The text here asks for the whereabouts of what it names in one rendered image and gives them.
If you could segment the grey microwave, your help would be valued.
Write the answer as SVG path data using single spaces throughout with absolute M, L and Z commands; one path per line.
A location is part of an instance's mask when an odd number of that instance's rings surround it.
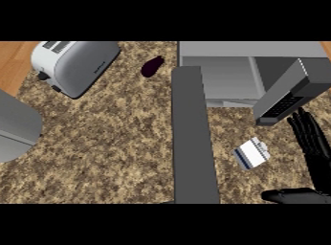
M 331 60 L 316 41 L 180 41 L 177 62 L 201 74 L 210 107 L 248 107 L 276 124 L 331 88 Z

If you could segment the silver toaster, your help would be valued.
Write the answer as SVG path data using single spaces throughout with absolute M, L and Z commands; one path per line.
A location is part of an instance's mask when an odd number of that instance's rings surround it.
M 38 80 L 77 99 L 102 76 L 119 53 L 115 41 L 41 41 L 31 53 Z

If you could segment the white milk carton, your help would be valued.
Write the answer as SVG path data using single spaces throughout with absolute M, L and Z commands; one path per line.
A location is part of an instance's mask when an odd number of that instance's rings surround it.
M 243 170 L 255 168 L 270 159 L 270 153 L 266 144 L 252 137 L 238 146 L 233 151 L 233 156 Z

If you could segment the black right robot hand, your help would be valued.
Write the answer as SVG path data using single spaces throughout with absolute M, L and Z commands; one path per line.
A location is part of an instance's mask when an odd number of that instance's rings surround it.
M 277 204 L 331 204 L 331 145 L 310 112 L 302 108 L 286 118 L 314 187 L 271 189 L 261 192 L 261 199 Z

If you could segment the dark grey microwave door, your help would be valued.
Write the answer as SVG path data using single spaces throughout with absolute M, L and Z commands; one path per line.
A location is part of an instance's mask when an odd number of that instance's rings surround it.
M 174 202 L 220 202 L 215 163 L 199 67 L 177 67 L 171 74 Z

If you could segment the grey rounded appliance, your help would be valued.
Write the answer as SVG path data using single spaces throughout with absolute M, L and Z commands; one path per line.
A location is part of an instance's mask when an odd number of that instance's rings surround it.
M 41 128 L 40 113 L 0 90 L 0 163 L 28 151 L 40 138 Z

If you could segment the dark purple eggplant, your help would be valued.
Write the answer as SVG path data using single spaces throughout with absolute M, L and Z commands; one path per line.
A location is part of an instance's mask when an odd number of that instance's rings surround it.
M 156 70 L 159 68 L 159 66 L 164 63 L 164 58 L 162 56 L 156 56 L 153 59 L 150 59 L 143 67 L 142 67 L 142 75 L 149 78 L 153 76 L 153 74 L 156 73 Z

